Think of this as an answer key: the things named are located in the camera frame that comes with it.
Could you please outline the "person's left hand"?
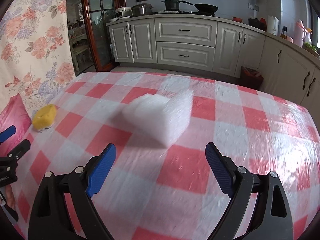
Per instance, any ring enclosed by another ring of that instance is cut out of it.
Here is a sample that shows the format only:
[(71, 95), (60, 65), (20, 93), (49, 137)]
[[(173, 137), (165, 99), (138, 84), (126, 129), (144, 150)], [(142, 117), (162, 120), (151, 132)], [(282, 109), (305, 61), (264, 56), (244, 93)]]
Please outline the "person's left hand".
[(14, 197), (14, 193), (12, 191), (11, 185), (1, 187), (1, 193), (4, 194), (4, 196), (7, 200), (8, 207), (10, 207), (14, 210), (15, 209), (15, 197)]

